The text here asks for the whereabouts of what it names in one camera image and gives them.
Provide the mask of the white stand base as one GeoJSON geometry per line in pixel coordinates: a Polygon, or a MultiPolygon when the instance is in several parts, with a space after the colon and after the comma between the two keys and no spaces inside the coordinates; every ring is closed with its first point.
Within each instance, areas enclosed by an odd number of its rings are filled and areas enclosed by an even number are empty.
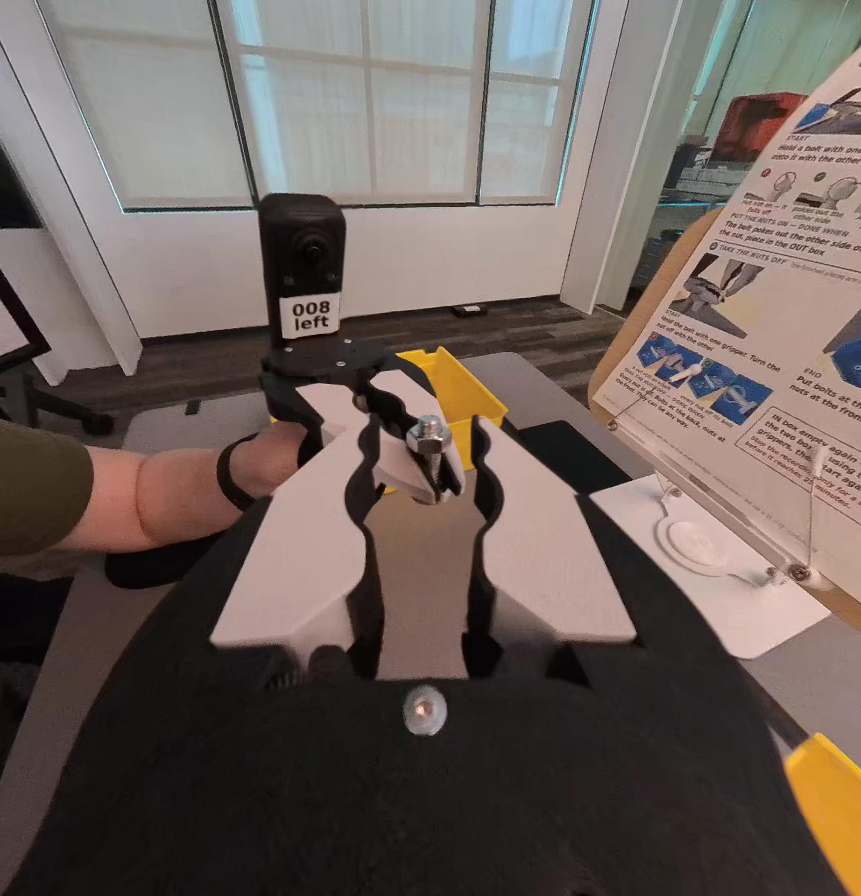
{"type": "Polygon", "coordinates": [[[828,618],[817,599],[663,476],[591,498],[671,578],[735,658],[758,658],[828,618]]]}

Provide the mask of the black framed marker sign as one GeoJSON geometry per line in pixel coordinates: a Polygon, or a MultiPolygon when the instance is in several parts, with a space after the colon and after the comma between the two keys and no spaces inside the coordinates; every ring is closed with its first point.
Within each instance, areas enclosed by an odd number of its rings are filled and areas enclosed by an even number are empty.
{"type": "Polygon", "coordinates": [[[50,350],[51,345],[0,268],[0,375],[50,350]]]}

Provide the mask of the wooden display board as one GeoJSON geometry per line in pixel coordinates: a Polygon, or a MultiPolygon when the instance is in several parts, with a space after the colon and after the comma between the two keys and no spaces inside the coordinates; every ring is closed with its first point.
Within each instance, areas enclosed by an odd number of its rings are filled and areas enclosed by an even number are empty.
{"type": "MultiPolygon", "coordinates": [[[[587,407],[593,418],[602,427],[608,428],[613,414],[597,402],[595,395],[628,353],[632,344],[640,335],[649,331],[650,320],[664,294],[671,287],[689,258],[697,251],[699,243],[705,238],[706,232],[718,218],[720,212],[719,209],[716,209],[706,213],[683,232],[647,289],[630,310],[621,330],[615,335],[604,357],[595,368],[587,389],[587,407]]],[[[828,591],[818,591],[810,586],[807,586],[806,589],[832,613],[839,616],[853,629],[861,632],[860,602],[836,586],[832,586],[828,591]]]]}

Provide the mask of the printed instruction sheet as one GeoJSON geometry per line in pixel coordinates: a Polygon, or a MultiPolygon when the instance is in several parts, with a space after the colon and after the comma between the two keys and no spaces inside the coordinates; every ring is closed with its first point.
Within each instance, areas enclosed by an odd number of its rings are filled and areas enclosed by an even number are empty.
{"type": "Polygon", "coordinates": [[[861,48],[784,119],[594,395],[714,494],[861,537],[861,48]]]}

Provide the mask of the person's left hand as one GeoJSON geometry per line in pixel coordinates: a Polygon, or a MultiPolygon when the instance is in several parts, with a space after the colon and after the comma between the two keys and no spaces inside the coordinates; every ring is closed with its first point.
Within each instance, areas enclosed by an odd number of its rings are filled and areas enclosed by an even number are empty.
{"type": "Polygon", "coordinates": [[[271,495],[298,470],[306,434],[298,423],[278,421],[241,442],[230,460],[235,485],[253,498],[271,495]]]}

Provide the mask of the person's left forearm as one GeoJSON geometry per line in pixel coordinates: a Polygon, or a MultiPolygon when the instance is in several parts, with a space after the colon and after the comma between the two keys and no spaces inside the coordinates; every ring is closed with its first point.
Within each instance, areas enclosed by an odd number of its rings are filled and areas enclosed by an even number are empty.
{"type": "Polygon", "coordinates": [[[145,456],[88,447],[87,452],[92,463],[87,506],[54,549],[135,553],[223,532],[243,515],[220,488],[217,451],[145,456]]]}

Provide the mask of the yellow plastic bin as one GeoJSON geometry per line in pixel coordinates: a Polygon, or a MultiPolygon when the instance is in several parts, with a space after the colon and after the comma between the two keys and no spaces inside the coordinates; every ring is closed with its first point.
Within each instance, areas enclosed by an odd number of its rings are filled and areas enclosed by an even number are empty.
{"type": "Polygon", "coordinates": [[[861,895],[861,769],[820,733],[783,765],[823,854],[847,893],[861,895]]]}
{"type": "MultiPolygon", "coordinates": [[[[436,396],[455,437],[466,476],[466,472],[473,469],[471,460],[473,418],[485,418],[499,427],[504,420],[506,406],[443,348],[438,348],[434,352],[414,350],[395,355],[379,373],[393,369],[402,370],[436,396]]],[[[378,487],[381,494],[398,491],[391,487],[378,487]]]]}

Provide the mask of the white framed window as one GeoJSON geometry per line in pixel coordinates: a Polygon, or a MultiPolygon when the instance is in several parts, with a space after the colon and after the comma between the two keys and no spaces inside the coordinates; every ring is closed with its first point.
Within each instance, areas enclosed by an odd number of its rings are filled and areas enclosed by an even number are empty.
{"type": "Polygon", "coordinates": [[[596,2],[36,2],[127,213],[554,204],[596,2]]]}

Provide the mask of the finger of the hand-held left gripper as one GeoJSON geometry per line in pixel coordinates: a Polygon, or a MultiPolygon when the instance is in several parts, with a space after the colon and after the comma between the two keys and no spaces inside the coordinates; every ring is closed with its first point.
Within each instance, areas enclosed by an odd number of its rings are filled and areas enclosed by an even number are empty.
{"type": "Polygon", "coordinates": [[[380,449],[381,482],[407,494],[461,494],[466,485],[459,451],[432,392],[400,369],[368,384],[369,409],[387,441],[380,449]]]}
{"type": "MultiPolygon", "coordinates": [[[[347,386],[306,385],[298,388],[298,394],[321,417],[324,444],[348,429],[361,431],[368,423],[368,412],[357,408],[353,392],[347,386]]],[[[369,384],[365,395],[369,411],[376,413],[382,423],[397,426],[402,434],[409,428],[406,420],[417,420],[425,413],[440,416],[436,396],[418,384],[369,384]]],[[[402,491],[425,505],[439,504],[404,437],[383,429],[379,439],[379,458],[373,468],[376,485],[402,491]]]]}

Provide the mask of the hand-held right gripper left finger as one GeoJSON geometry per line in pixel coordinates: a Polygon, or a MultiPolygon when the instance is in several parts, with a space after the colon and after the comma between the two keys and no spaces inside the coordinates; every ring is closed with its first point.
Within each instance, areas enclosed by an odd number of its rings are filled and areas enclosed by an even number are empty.
{"type": "Polygon", "coordinates": [[[365,521],[379,500],[379,420],[355,413],[271,498],[210,636],[220,649],[274,645],[306,669],[338,647],[377,676],[384,606],[365,521]]]}

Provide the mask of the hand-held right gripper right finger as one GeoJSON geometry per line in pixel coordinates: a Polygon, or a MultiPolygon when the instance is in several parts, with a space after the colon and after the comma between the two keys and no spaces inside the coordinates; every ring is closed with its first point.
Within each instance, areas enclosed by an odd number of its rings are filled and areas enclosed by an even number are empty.
{"type": "Polygon", "coordinates": [[[579,495],[484,417],[471,425],[483,523],[473,543],[462,654],[488,678],[506,651],[544,666],[566,644],[630,644],[637,631],[604,562],[579,495]]]}

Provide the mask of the steel hex bolt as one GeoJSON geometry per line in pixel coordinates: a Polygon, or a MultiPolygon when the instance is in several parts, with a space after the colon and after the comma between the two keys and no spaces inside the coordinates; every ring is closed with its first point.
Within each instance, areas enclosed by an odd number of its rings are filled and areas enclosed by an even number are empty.
{"type": "MultiPolygon", "coordinates": [[[[435,415],[424,415],[417,420],[416,424],[432,429],[448,428],[445,421],[435,415]]],[[[429,457],[415,454],[417,463],[421,466],[439,502],[461,496],[465,487],[464,471],[453,435],[452,439],[452,445],[446,454],[429,457]]]]}

